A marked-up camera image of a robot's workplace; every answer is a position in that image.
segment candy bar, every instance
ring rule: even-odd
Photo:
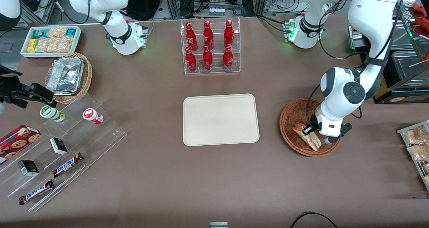
[[[42,194],[46,190],[53,189],[53,188],[54,188],[54,183],[52,182],[52,180],[49,180],[46,184],[33,190],[31,193],[28,193],[26,196],[21,196],[19,198],[19,205],[24,205],[26,202],[29,202],[34,197]]]
[[[58,169],[52,171],[54,174],[54,177],[58,177],[61,173],[66,172],[69,170],[73,165],[77,164],[79,161],[83,160],[83,157],[80,153],[75,155],[73,158],[71,158],[69,161],[67,161],[65,164],[58,167]]]

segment red bottle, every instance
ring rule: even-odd
[[[186,51],[186,64],[190,72],[196,72],[196,59],[190,47],[185,48]]]
[[[210,27],[210,21],[204,21],[204,33],[202,33],[202,36],[204,36],[204,45],[208,45],[210,50],[212,50],[215,46],[215,41],[213,38],[213,30],[211,30]]]
[[[231,52],[231,46],[225,48],[224,53],[224,70],[231,71],[233,69],[233,58],[234,55]]]
[[[185,26],[186,26],[186,42],[188,43],[188,46],[192,48],[192,51],[196,51],[198,50],[198,44],[196,43],[195,31],[193,31],[192,25],[190,22],[187,22]]]
[[[213,67],[213,55],[210,52],[210,47],[208,45],[204,46],[204,53],[202,54],[202,59],[204,61],[204,68],[207,71],[210,71]]]
[[[234,44],[234,29],[233,29],[233,21],[227,20],[227,27],[224,32],[224,46],[233,46]]]

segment brown wicker basket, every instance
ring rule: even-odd
[[[283,138],[286,143],[291,146],[296,152],[299,152],[302,155],[310,156],[310,157],[320,157],[330,154],[334,149],[338,147],[340,144],[340,139],[336,141],[332,145],[325,144],[325,136],[320,135],[318,131],[316,131],[316,135],[319,137],[322,142],[322,146],[316,152],[312,150],[306,142],[300,138],[292,127],[294,127],[298,123],[302,123],[304,125],[308,124],[307,116],[305,115],[305,106],[307,104],[307,98],[297,99],[291,103],[289,103],[282,111],[280,115],[280,132],[282,133]],[[316,108],[320,105],[320,101],[310,100],[310,104],[308,106],[308,116],[314,114]]]
[[[89,63],[88,59],[84,55],[79,54],[79,53],[69,54],[69,55],[66,55],[66,56],[60,57],[60,58],[61,59],[67,59],[67,58],[72,58],[72,57],[79,57],[85,61],[85,66],[84,66],[84,70],[83,70],[84,73],[82,75],[80,91],[78,94],[76,94],[74,96],[54,96],[54,100],[59,102],[59,103],[64,103],[64,104],[71,103],[72,101],[74,101],[75,99],[80,97],[81,95],[87,93],[89,86],[91,85],[91,78],[92,78],[91,63]],[[49,68],[48,74],[46,75],[45,86],[48,84],[48,80],[49,80],[49,77],[51,76],[51,71],[52,71],[52,68],[54,66],[54,63],[52,63],[51,68]]]

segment beige tray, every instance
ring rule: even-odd
[[[183,143],[187,146],[255,143],[259,140],[251,94],[189,97],[183,102]]]

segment white box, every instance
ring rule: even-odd
[[[76,29],[76,33],[75,36],[73,37],[73,43],[72,46],[70,48],[69,52],[56,52],[56,53],[29,53],[27,52],[27,47],[28,47],[28,43],[31,40],[31,38],[34,35],[35,31],[38,30],[46,30],[49,28],[68,28],[68,29]],[[55,25],[55,26],[37,26],[37,27],[31,27],[28,30],[27,36],[25,38],[24,44],[22,45],[21,48],[21,55],[23,57],[27,57],[27,58],[55,58],[55,57],[62,57],[65,56],[67,54],[73,54],[76,51],[76,48],[78,46],[78,42],[79,42],[79,38],[81,35],[81,29],[78,26],[73,26],[73,25]]]

